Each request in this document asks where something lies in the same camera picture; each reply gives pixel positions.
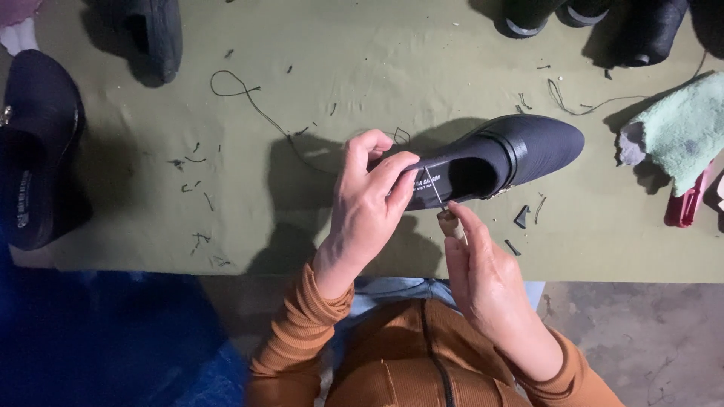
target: gray floor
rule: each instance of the gray floor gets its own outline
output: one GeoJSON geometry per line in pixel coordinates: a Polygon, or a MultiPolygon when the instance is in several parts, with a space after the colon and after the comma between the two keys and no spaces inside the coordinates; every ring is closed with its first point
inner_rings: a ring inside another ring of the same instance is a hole
{"type": "MultiPolygon", "coordinates": [[[[281,304],[280,277],[202,277],[250,355],[281,304]]],[[[541,318],[580,347],[624,404],[724,406],[724,285],[550,282],[541,318]]]]}

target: black thread spool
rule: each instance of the black thread spool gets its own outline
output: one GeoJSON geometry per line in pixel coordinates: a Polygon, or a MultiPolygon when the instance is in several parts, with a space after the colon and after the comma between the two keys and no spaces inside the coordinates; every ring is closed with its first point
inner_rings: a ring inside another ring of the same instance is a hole
{"type": "Polygon", "coordinates": [[[555,10],[558,19],[569,27],[588,27],[603,20],[614,0],[568,0],[555,10]]]}
{"type": "Polygon", "coordinates": [[[540,33],[548,17],[565,0],[506,0],[503,4],[504,35],[528,38],[540,33]]]}
{"type": "Polygon", "coordinates": [[[617,62],[625,67],[658,64],[669,57],[689,0],[638,0],[613,43],[617,62]]]}

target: black high heel shoe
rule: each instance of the black high heel shoe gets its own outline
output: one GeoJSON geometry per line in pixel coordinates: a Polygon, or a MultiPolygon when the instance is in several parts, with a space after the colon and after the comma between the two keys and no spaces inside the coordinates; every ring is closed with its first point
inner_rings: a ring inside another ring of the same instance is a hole
{"type": "Polygon", "coordinates": [[[39,51],[12,61],[0,119],[0,228],[22,250],[41,248],[90,219],[72,173],[85,127],[70,75],[39,51]]]}
{"type": "Polygon", "coordinates": [[[421,155],[406,211],[439,208],[424,167],[443,204],[488,199],[570,164],[584,147],[574,126],[534,114],[490,120],[447,146],[421,155]]]}

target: green cloth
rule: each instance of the green cloth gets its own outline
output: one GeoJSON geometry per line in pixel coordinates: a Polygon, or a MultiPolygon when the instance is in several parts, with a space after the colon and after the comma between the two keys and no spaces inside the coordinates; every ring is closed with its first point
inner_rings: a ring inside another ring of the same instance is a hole
{"type": "Polygon", "coordinates": [[[634,117],[621,129],[619,146],[624,164],[638,164],[649,154],[673,178],[673,195],[683,195],[724,148],[724,72],[707,75],[634,117]]]}

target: finger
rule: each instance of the finger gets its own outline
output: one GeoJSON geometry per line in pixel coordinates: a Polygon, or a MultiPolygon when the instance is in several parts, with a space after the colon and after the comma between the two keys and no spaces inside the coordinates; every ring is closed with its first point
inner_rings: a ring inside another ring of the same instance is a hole
{"type": "Polygon", "coordinates": [[[417,169],[405,171],[395,184],[390,196],[387,197],[387,213],[402,216],[405,208],[412,199],[412,192],[415,189],[415,178],[417,169]]]}
{"type": "Polygon", "coordinates": [[[378,159],[383,151],[391,147],[392,139],[377,129],[351,138],[345,145],[345,171],[357,175],[367,174],[367,163],[371,159],[378,159]]]}
{"type": "Polygon", "coordinates": [[[372,190],[386,196],[400,177],[400,173],[412,164],[420,161],[420,157],[410,151],[402,151],[382,160],[370,173],[372,190]]]}
{"type": "Polygon", "coordinates": [[[468,274],[470,272],[470,259],[460,241],[455,238],[445,238],[445,261],[447,262],[447,273],[450,276],[450,290],[452,299],[458,305],[458,309],[469,307],[470,284],[468,274]]]}
{"type": "Polygon", "coordinates": [[[478,218],[478,215],[467,206],[454,201],[450,201],[447,207],[458,217],[465,230],[472,262],[478,264],[479,259],[491,256],[494,243],[490,238],[488,227],[478,218]]]}

